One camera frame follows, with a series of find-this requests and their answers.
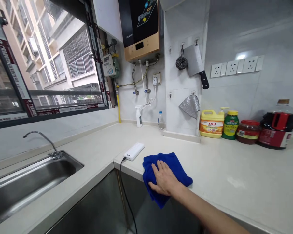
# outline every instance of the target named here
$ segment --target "wall hook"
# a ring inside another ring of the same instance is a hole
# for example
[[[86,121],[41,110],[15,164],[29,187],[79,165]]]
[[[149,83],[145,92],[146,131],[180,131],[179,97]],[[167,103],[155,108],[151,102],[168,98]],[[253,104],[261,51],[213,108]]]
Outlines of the wall hook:
[[[198,45],[198,40],[199,40],[199,39],[200,39],[199,37],[197,37],[197,38],[195,39],[195,42],[196,42],[195,46]]]

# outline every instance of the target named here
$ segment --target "white power bank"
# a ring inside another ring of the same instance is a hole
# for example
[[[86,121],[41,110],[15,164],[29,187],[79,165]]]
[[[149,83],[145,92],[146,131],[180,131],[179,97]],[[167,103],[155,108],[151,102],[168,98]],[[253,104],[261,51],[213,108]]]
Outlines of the white power bank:
[[[125,154],[124,157],[126,157],[128,160],[132,161],[134,160],[138,154],[143,150],[144,144],[142,143],[135,143],[134,146],[130,148]]]

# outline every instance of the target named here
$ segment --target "kitchen countertop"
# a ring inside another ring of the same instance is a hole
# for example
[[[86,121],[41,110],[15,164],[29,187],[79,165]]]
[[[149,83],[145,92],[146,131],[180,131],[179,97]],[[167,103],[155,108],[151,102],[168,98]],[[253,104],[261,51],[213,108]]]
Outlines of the kitchen countertop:
[[[277,151],[238,141],[201,139],[197,144],[163,137],[157,127],[122,123],[58,147],[84,168],[1,223],[0,233],[45,233],[114,167],[119,169],[123,154],[136,142],[145,148],[134,161],[122,164],[123,172],[142,181],[143,157],[174,152],[193,178],[194,193],[260,229],[293,233],[293,145]]]

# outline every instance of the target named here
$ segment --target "yellow gas pipe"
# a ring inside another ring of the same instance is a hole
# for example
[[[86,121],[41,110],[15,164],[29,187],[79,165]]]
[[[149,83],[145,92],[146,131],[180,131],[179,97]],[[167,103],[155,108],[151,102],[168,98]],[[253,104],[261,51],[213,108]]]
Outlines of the yellow gas pipe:
[[[117,106],[118,106],[118,120],[119,120],[119,123],[121,124],[118,90],[116,90],[116,99],[117,99]]]

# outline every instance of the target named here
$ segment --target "red bottle handle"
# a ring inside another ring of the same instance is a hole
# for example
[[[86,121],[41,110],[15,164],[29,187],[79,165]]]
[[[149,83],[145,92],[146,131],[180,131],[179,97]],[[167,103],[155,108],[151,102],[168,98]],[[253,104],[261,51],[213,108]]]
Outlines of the red bottle handle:
[[[284,130],[286,128],[287,120],[289,118],[290,114],[286,113],[275,113],[273,120],[272,120],[272,127],[276,130]]]

